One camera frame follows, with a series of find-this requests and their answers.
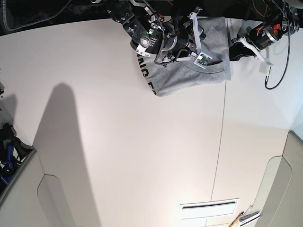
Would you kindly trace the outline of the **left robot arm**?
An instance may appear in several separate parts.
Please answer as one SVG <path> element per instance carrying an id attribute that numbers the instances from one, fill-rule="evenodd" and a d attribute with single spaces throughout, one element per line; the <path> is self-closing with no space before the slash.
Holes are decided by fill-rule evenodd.
<path id="1" fill-rule="evenodd" d="M 239 32 L 231 40 L 229 48 L 231 61 L 238 61 L 242 57 L 261 58 L 260 52 L 279 41 L 282 36 L 292 36 L 299 30 L 299 16 L 297 8 L 303 7 L 303 2 L 298 1 L 294 6 L 288 1 L 270 1 L 271 15 L 264 22 L 254 28 L 247 27 L 244 32 Z"/>

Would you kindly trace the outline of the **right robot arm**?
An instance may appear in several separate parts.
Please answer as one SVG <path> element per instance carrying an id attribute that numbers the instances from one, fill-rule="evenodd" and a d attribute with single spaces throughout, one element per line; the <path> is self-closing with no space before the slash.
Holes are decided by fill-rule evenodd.
<path id="1" fill-rule="evenodd" d="M 198 24 L 196 7 L 187 16 L 174 14 L 166 21 L 146 0 L 102 0 L 110 18 L 121 24 L 131 38 L 135 52 L 166 66 L 180 61 L 193 61 L 205 68 L 212 57 L 202 48 L 206 35 Z"/>

